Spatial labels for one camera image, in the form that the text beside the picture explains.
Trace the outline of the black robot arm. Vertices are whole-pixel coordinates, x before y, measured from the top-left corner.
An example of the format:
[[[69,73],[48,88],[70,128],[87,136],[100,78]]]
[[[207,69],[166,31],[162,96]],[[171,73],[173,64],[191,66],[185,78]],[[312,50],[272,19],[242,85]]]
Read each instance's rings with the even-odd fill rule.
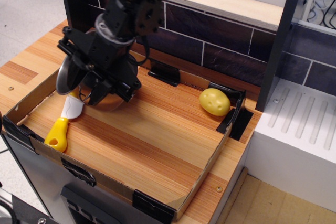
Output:
[[[137,38],[149,48],[146,37],[161,24],[162,1],[108,0],[93,27],[66,26],[58,43],[66,57],[59,68],[57,92],[66,95],[86,86],[92,106],[110,94],[130,101],[141,87],[137,74],[143,61],[129,51]]]

